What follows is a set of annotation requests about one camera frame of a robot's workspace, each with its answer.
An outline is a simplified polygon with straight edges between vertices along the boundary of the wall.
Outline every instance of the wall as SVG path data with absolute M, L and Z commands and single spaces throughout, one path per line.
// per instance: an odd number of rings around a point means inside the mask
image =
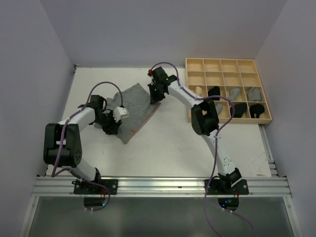
M 38 0 L 0 3 L 0 236 L 18 236 L 43 168 L 44 128 L 61 118 L 72 64 Z
M 315 236 L 316 1 L 288 0 L 256 57 L 273 121 L 267 135 L 305 236 Z
M 254 58 L 286 0 L 41 0 L 71 61 L 86 67 Z

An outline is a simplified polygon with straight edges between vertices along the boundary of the gray towel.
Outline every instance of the gray towel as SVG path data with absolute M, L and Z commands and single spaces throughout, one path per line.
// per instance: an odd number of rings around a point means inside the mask
M 122 92 L 123 105 L 128 110 L 129 117 L 122 119 L 118 128 L 117 137 L 126 144 L 134 136 L 158 109 L 160 103 L 151 105 L 150 95 L 138 83 Z M 107 98 L 107 109 L 114 110 L 120 106 L 120 95 L 116 93 L 114 98 Z

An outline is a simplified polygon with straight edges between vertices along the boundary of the metal frame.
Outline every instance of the metal frame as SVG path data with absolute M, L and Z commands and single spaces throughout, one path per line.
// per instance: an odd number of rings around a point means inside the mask
M 302 237 L 298 218 L 292 203 L 292 196 L 287 178 L 280 178 L 271 153 L 264 126 L 259 126 L 262 141 L 266 150 L 267 160 L 271 169 L 271 178 L 246 178 L 249 195 L 242 198 L 283 197 L 288 218 L 295 237 Z M 178 177 L 102 177 L 102 179 L 118 179 L 118 193 L 115 197 L 187 197 L 204 196 L 204 180 L 209 177 L 178 178 Z M 23 222 L 20 237 L 29 235 L 39 197 L 78 197 L 74 195 L 73 176 L 55 178 L 38 177 Z M 218 198 L 228 196 L 208 196 Z

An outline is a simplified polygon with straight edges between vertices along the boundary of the wooden compartment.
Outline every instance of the wooden compartment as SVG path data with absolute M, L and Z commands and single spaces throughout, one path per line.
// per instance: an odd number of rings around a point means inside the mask
M 219 59 L 204 59 L 204 69 L 206 72 L 221 72 L 221 61 Z
M 257 73 L 241 73 L 243 86 L 261 87 L 261 82 Z
M 217 72 L 205 72 L 206 85 L 218 85 L 224 86 L 224 79 L 222 73 Z
M 249 92 L 249 90 L 250 90 L 252 87 L 258 88 L 258 89 L 260 90 L 260 92 L 261 92 L 261 101 L 258 101 L 258 102 L 266 102 L 266 97 L 265 97 L 265 94 L 264 94 L 264 92 L 263 92 L 262 87 L 257 87 L 257 86 L 244 87 L 244 89 L 245 89 L 245 96 L 246 96 L 247 101 L 249 101 L 249 99 L 248 99 L 248 92 Z
M 221 110 L 221 112 L 218 114 L 218 118 L 219 119 L 227 119 L 230 117 L 230 113 L 229 113 L 229 106 L 228 106 L 228 102 L 227 101 L 214 101 L 214 104 L 222 104 L 223 109 Z
M 265 111 L 262 114 L 260 114 L 259 118 L 252 118 L 252 119 L 270 121 L 271 120 L 271 114 L 270 114 L 270 111 L 269 111 L 267 103 L 264 103 L 264 102 L 248 102 L 248 107 L 250 108 L 250 106 L 256 105 L 256 104 L 263 105 L 265 107 Z
M 223 72 L 227 73 L 238 73 L 238 64 L 237 60 L 233 59 L 221 59 L 221 65 Z
M 229 97 L 232 88 L 238 87 L 240 89 L 240 94 L 233 101 L 233 104 L 246 102 L 247 112 L 242 118 L 233 118 L 232 123 L 267 124 L 272 121 L 269 105 L 267 104 L 254 60 L 187 58 L 186 73 L 187 87 L 194 93 L 197 86 L 201 87 L 202 97 L 206 97 L 207 91 L 214 86 L 218 86 L 221 95 L 225 97 Z M 262 101 L 248 101 L 248 92 L 252 87 L 259 88 Z M 226 122 L 230 118 L 230 105 L 224 99 L 214 101 L 214 103 L 223 105 L 223 109 L 219 114 L 219 121 L 220 123 Z M 265 112 L 260 115 L 260 118 L 250 117 L 249 107 L 254 104 L 262 104 L 265 107 Z
M 204 72 L 203 59 L 200 58 L 190 58 L 186 61 L 187 71 Z
M 215 87 L 215 86 L 214 86 L 214 85 L 208 85 L 208 86 L 207 86 L 207 91 L 209 91 L 209 90 L 212 89 L 213 87 Z M 227 97 L 225 87 L 224 87 L 224 86 L 218 86 L 218 87 L 219 87 L 221 96 Z
M 229 96 L 230 96 L 230 90 L 233 89 L 233 88 L 236 88 L 236 87 L 240 89 L 240 93 L 237 96 L 237 98 L 235 100 L 233 100 L 233 101 L 247 102 L 245 91 L 243 90 L 243 87 L 240 87 L 240 86 L 226 86 L 227 98 L 229 98 Z
M 205 72 L 188 72 L 187 85 L 205 85 Z
M 241 73 L 257 73 L 256 64 L 253 60 L 237 60 Z
M 223 73 L 225 86 L 242 86 L 240 73 Z

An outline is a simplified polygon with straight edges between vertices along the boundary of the cloth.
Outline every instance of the cloth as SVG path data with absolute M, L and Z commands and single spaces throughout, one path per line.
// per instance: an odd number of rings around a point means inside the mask
M 150 95 L 139 83 L 123 91 L 122 95 L 123 105 L 128 110 L 129 117 L 122 119 L 117 137 L 126 144 L 154 115 L 160 103 L 151 105 Z M 120 106 L 119 93 L 116 93 L 114 98 L 107 98 L 107 102 L 107 109 L 110 110 Z

